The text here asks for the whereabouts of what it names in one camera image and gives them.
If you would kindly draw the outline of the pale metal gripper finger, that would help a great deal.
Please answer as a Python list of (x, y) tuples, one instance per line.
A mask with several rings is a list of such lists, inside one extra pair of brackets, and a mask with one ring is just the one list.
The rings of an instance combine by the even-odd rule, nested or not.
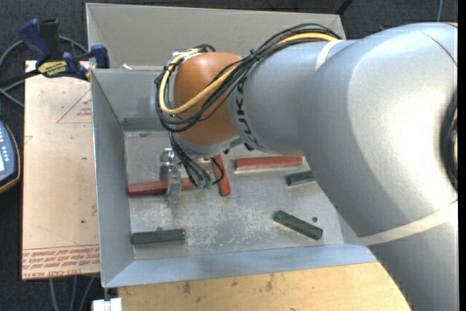
[(167, 183), (167, 201), (178, 204), (181, 198), (182, 184), (178, 176), (169, 176)]
[(176, 178), (179, 178), (181, 175), (181, 161), (179, 160), (175, 151), (171, 148), (166, 148), (159, 157), (160, 168), (159, 174), (160, 178), (168, 178), (169, 175), (172, 175)]

